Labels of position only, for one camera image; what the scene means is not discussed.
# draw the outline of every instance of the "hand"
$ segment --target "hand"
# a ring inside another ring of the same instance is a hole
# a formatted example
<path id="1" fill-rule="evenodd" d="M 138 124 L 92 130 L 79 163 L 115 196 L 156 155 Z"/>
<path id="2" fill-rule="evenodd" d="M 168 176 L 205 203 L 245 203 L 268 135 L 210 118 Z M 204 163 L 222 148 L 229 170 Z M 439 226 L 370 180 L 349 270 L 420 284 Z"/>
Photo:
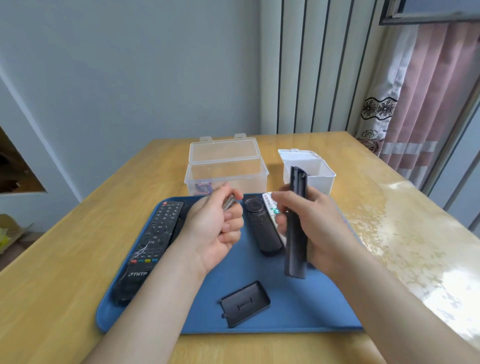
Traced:
<path id="1" fill-rule="evenodd" d="M 227 211 L 222 209 L 231 194 L 237 200 L 243 198 L 242 192 L 225 183 L 211 195 L 198 200 L 191 207 L 180 233 L 184 241 L 194 245 L 205 274 L 220 263 L 240 239 L 243 208 L 235 202 Z"/>
<path id="2" fill-rule="evenodd" d="M 298 214 L 302 229 L 309 238 L 308 260 L 326 275 L 330 276 L 339 269 L 345 254 L 359 245 L 332 199 L 315 188 L 307 188 L 308 199 L 305 199 L 285 185 L 280 192 L 272 192 L 272 198 L 283 213 L 290 209 Z M 276 223 L 278 231 L 285 234 L 287 217 L 283 213 L 277 214 Z"/>

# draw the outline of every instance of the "plastic box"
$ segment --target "plastic box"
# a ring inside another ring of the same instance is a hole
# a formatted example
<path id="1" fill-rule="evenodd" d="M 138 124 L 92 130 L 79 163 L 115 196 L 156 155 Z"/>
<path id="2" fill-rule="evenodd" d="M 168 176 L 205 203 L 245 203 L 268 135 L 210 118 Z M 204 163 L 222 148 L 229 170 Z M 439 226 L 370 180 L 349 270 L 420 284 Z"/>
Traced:
<path id="1" fill-rule="evenodd" d="M 245 134 L 227 140 L 203 136 L 190 144 L 188 162 L 184 182 L 190 196 L 208 194 L 225 181 L 245 194 L 266 192 L 268 169 L 257 140 Z"/>
<path id="2" fill-rule="evenodd" d="M 283 182 L 290 183 L 292 166 L 302 168 L 308 174 L 308 185 L 324 194 L 330 194 L 335 180 L 335 173 L 328 164 L 311 150 L 279 149 L 283 161 Z"/>

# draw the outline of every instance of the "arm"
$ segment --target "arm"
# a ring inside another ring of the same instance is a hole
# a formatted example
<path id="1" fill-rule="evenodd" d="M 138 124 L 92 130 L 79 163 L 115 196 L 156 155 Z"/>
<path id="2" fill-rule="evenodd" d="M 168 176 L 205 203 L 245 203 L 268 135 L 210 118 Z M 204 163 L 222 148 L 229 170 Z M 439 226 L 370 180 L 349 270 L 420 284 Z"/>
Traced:
<path id="1" fill-rule="evenodd" d="M 328 196 L 309 187 L 310 201 L 290 191 L 272 198 L 299 215 L 310 262 L 342 291 L 387 363 L 480 363 L 480 352 L 359 245 Z M 277 223 L 285 232 L 285 215 Z"/>
<path id="2" fill-rule="evenodd" d="M 240 239 L 242 207 L 223 212 L 223 185 L 192 206 L 185 225 L 123 314 L 84 364 L 166 363 L 206 274 Z"/>

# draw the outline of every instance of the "white plastic box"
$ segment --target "white plastic box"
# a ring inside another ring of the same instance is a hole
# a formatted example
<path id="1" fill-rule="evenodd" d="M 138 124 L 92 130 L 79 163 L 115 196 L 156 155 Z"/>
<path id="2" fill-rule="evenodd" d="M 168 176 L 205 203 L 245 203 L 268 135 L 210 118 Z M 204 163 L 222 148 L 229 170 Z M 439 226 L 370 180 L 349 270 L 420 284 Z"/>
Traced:
<path id="1" fill-rule="evenodd" d="M 188 162 L 184 182 L 190 196 L 208 194 L 225 181 L 246 194 L 266 192 L 268 169 L 257 140 L 245 134 L 228 140 L 203 136 L 190 144 Z"/>
<path id="2" fill-rule="evenodd" d="M 283 182 L 290 183 L 291 167 L 300 167 L 308 174 L 307 183 L 324 194 L 330 194 L 335 173 L 328 164 L 311 150 L 279 149 L 283 161 Z"/>

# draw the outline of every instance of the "thtf remote control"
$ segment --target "thtf remote control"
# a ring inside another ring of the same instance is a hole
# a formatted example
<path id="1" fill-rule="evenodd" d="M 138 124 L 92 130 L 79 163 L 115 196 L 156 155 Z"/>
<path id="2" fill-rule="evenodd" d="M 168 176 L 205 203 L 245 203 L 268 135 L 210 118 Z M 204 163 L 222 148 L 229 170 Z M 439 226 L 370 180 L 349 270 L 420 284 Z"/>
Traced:
<path id="1" fill-rule="evenodd" d="M 278 254 L 282 250 L 283 244 L 278 237 L 263 200 L 258 197 L 246 197 L 243 199 L 243 205 L 262 254 L 266 256 Z"/>
<path id="2" fill-rule="evenodd" d="M 182 206 L 183 202 L 164 201 L 155 212 L 135 251 L 129 256 L 128 265 L 113 288 L 113 299 L 117 304 L 127 305 L 132 300 L 173 241 L 172 234 L 180 212 L 186 215 L 190 208 Z M 180 229 L 181 226 L 175 230 L 175 235 L 178 235 Z"/>
<path id="3" fill-rule="evenodd" d="M 307 197 L 307 173 L 298 167 L 291 168 L 290 190 L 303 198 Z M 306 266 L 307 235 L 301 228 L 299 216 L 293 211 L 288 211 L 285 275 L 304 279 Z"/>
<path id="4" fill-rule="evenodd" d="M 287 238 L 278 232 L 278 225 L 275 221 L 275 215 L 278 214 L 280 211 L 276 207 L 276 202 L 272 199 L 272 193 L 267 192 L 262 195 L 262 198 L 264 199 L 264 204 L 267 209 L 268 215 L 272 220 L 273 226 L 275 226 L 275 230 L 278 233 L 278 237 L 282 241 L 283 246 L 287 245 Z"/>

